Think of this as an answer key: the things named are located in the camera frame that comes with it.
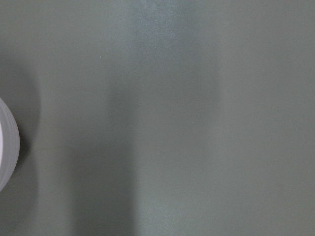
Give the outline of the pink bowl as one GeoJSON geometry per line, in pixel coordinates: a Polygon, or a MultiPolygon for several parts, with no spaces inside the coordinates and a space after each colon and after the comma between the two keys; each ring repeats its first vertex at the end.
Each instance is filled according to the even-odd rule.
{"type": "Polygon", "coordinates": [[[20,150],[20,135],[16,120],[0,99],[0,190],[11,178],[17,165],[20,150]]]}

